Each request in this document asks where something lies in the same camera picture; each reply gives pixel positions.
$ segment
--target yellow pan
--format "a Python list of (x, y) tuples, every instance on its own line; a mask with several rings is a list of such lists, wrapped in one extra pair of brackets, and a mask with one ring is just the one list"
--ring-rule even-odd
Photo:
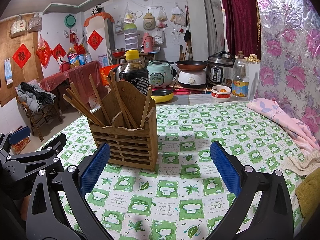
[(156, 101), (156, 104), (168, 102), (173, 98), (173, 91), (170, 89), (154, 90), (151, 98)]

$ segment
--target wall outlet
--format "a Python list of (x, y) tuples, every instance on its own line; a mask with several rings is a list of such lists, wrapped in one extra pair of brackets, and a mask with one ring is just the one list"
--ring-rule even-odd
[(180, 32), (179, 31), (172, 31), (171, 35), (180, 35)]

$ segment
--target green and white tablecloth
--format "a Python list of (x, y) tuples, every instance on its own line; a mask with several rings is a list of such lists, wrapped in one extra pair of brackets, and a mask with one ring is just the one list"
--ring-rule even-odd
[[(157, 107), (156, 171), (107, 165), (86, 199), (115, 240), (205, 239), (232, 204), (209, 153), (218, 140), (229, 154), (257, 171), (272, 172), (285, 156), (304, 159), (288, 134), (245, 103)], [(78, 118), (61, 131), (68, 141), (59, 154), (62, 164), (78, 165), (96, 150), (87, 119)], [(294, 227), (302, 216), (295, 196), (301, 178), (291, 171), (284, 177), (292, 201)], [(60, 194), (71, 225), (79, 230), (64, 193)], [(256, 193), (240, 231), (248, 228), (258, 206)]]

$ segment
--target pink thermos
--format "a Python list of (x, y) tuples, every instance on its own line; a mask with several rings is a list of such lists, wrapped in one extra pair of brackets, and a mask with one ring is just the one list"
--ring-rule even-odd
[(155, 41), (153, 37), (149, 33), (144, 33), (143, 42), (142, 42), (144, 52), (153, 52), (154, 44), (155, 44)]

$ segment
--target stacked food container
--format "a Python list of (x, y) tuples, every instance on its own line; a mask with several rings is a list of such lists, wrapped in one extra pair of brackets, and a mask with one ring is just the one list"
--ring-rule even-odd
[(138, 49), (138, 30), (134, 23), (124, 26), (124, 39), (126, 50)]

